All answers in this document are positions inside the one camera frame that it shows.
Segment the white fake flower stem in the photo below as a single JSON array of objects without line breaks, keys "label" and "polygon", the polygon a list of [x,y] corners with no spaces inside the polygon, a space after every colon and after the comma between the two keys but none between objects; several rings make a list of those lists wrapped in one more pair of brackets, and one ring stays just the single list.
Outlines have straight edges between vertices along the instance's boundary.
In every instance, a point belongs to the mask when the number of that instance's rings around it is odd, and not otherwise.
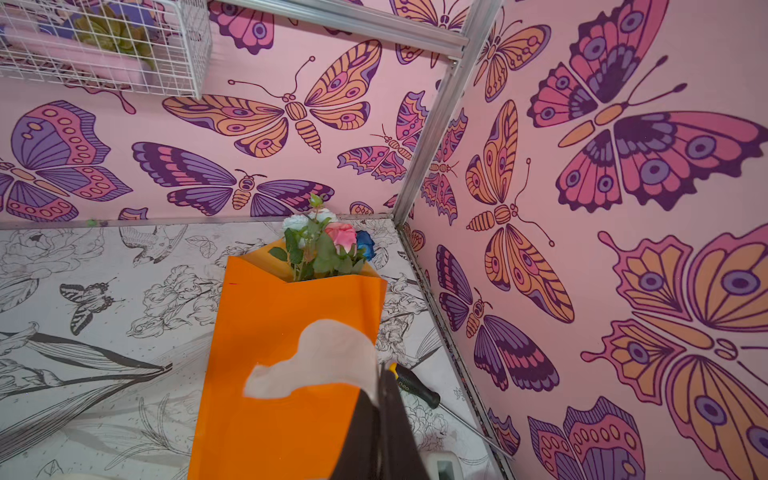
[{"label": "white fake flower stem", "polygon": [[294,282],[331,276],[339,256],[326,229],[335,220],[322,198],[312,194],[310,209],[283,221],[283,245],[271,247],[268,253],[289,266]]}]

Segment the orange wrapping paper sheet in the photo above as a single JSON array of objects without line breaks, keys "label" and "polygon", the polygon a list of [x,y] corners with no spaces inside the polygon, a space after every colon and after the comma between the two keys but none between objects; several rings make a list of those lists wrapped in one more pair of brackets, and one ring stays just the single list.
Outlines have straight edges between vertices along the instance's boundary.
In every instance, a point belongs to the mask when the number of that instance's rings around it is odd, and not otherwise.
[{"label": "orange wrapping paper sheet", "polygon": [[375,397],[386,291],[370,267],[296,282],[269,247],[230,258],[189,477],[329,478]]}]

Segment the blue fake flower stem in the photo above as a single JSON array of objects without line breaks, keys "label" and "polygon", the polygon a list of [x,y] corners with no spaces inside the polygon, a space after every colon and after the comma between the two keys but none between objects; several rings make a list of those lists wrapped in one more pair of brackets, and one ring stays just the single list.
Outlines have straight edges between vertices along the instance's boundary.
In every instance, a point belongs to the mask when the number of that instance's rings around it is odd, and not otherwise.
[{"label": "blue fake flower stem", "polygon": [[357,252],[368,262],[374,259],[375,242],[372,236],[364,230],[358,230],[356,232],[356,246]]}]

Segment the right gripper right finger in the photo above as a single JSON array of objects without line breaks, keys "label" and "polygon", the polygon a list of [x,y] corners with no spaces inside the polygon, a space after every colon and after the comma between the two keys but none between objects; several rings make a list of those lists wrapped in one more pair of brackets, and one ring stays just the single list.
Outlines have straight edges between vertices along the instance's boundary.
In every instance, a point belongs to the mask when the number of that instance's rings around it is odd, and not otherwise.
[{"label": "right gripper right finger", "polygon": [[417,449],[395,374],[381,365],[378,379],[380,418],[379,478],[427,480],[425,465]]}]

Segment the white ribbon bundle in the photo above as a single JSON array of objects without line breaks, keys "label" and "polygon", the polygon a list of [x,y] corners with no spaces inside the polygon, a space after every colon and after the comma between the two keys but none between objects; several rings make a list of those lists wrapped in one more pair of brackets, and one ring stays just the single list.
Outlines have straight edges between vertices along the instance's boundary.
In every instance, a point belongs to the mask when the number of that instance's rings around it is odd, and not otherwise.
[{"label": "white ribbon bundle", "polygon": [[272,400],[313,386],[344,384],[377,398],[377,350],[361,331],[337,320],[322,319],[300,334],[297,352],[272,366],[256,365],[243,395]]}]

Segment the pink fake rose stem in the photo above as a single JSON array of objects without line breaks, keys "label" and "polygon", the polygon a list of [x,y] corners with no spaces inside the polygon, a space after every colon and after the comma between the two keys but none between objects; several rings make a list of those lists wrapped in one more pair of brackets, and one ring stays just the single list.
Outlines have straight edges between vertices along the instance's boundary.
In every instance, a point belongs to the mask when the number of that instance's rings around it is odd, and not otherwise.
[{"label": "pink fake rose stem", "polygon": [[320,277],[361,273],[367,262],[367,248],[358,244],[351,224],[329,223],[314,242],[314,274]]}]

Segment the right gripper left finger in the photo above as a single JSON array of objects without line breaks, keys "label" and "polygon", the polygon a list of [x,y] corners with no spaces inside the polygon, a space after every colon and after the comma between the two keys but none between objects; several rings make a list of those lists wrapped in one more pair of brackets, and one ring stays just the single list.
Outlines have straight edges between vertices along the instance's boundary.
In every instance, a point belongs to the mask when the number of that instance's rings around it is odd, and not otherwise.
[{"label": "right gripper left finger", "polygon": [[379,410],[361,390],[330,480],[378,479],[379,434]]}]

